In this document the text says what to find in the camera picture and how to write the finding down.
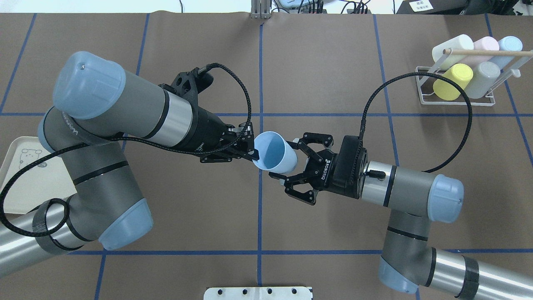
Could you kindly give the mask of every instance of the white label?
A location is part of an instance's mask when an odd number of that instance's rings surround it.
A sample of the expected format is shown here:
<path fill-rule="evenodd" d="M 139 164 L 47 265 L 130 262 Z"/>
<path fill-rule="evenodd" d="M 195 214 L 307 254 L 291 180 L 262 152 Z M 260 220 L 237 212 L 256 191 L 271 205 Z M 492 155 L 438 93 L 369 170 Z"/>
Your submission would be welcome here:
<path fill-rule="evenodd" d="M 413 1 L 413 2 L 409 2 L 409 5 L 411 5 L 411 8 L 413 9 L 414 12 L 428 11 L 428 10 L 433 9 L 433 6 L 431 5 L 429 0 Z"/>

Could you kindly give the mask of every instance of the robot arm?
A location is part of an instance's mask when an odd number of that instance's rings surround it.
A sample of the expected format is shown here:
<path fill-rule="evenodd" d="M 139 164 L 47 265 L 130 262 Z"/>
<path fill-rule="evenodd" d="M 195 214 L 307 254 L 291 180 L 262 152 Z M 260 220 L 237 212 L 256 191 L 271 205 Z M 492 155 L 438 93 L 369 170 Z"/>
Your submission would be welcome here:
<path fill-rule="evenodd" d="M 409 294 L 426 286 L 459 299 L 533 299 L 532 278 L 427 245 L 432 221 L 452 223 L 459 216 L 464 197 L 459 180 L 368 161 L 357 136 L 345 136 L 338 154 L 330 150 L 333 142 L 331 135 L 310 132 L 287 142 L 308 156 L 305 170 L 269 176 L 280 180 L 287 195 L 310 205 L 318 192 L 329 191 L 389 207 L 379 264 L 382 283 Z M 310 143 L 325 149 L 315 152 Z M 294 190 L 307 183 L 312 190 Z"/>
<path fill-rule="evenodd" d="M 44 202 L 13 220 L 14 227 L 0 227 L 0 278 L 96 239 L 114 250 L 150 231 L 150 209 L 118 140 L 196 155 L 202 163 L 258 159 L 249 119 L 234 127 L 198 106 L 198 93 L 213 82 L 208 73 L 213 67 L 241 84 L 250 115 L 244 85 L 222 65 L 195 68 L 180 73 L 171 85 L 157 86 L 115 62 L 88 52 L 73 54 L 56 82 L 54 107 L 39 124 L 38 136 L 48 151 L 61 152 L 77 193 Z M 123 138 L 124 133 L 138 138 Z M 61 151 L 69 147 L 73 150 Z M 47 234 L 62 221 L 59 230 Z M 9 225 L 6 219 L 2 223 Z"/>

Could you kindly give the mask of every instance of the wooden dowel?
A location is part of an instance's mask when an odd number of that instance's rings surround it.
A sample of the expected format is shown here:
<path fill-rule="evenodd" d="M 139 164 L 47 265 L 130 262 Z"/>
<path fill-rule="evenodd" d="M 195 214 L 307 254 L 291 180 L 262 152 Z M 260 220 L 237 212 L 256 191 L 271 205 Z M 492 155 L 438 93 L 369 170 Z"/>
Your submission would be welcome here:
<path fill-rule="evenodd" d="M 456 55 L 482 55 L 482 56 L 527 56 L 533 57 L 531 51 L 494 51 L 494 50 L 464 50 L 464 49 L 444 49 L 443 54 Z"/>

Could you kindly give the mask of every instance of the white cup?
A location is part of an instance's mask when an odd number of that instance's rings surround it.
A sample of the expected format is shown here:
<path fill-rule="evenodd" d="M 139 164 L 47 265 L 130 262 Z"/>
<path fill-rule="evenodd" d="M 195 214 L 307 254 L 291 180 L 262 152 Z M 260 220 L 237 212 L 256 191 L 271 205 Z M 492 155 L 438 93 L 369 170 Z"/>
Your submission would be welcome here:
<path fill-rule="evenodd" d="M 277 132 L 266 131 L 254 139 L 259 159 L 252 160 L 261 170 L 274 173 L 290 173 L 296 168 L 298 157 L 285 139 Z"/>

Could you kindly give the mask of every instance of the brown table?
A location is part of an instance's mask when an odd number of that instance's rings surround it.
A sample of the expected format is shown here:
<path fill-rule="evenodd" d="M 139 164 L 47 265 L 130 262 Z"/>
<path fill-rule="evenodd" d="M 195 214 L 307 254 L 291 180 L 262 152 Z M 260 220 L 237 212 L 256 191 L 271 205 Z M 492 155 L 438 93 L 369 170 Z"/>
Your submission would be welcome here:
<path fill-rule="evenodd" d="M 515 35 L 533 49 L 533 17 L 495 15 L 275 13 L 263 23 L 247 13 L 2 14 L 0 31 L 0 157 L 16 137 L 36 135 L 59 70 L 79 50 L 156 84 L 223 63 L 247 86 L 257 131 L 286 139 L 331 133 L 338 151 L 344 135 L 358 133 L 373 90 L 432 65 L 434 45 L 492 34 Z M 435 223 L 429 243 L 533 275 L 533 64 L 521 71 L 495 91 L 495 106 L 474 108 L 465 148 L 442 170 L 463 182 L 463 210 L 453 224 Z M 200 105 L 243 122 L 239 86 L 212 74 Z M 466 123 L 465 107 L 421 106 L 412 78 L 389 86 L 370 112 L 370 159 L 418 170 L 444 161 Z M 312 286 L 315 299 L 453 298 L 427 288 L 401 294 L 379 282 L 383 207 L 325 192 L 307 206 L 246 161 L 200 164 L 132 142 L 125 152 L 152 231 L 120 251 L 92 242 L 12 274 L 0 280 L 0 298 L 202 299 L 207 287 L 258 284 Z"/>

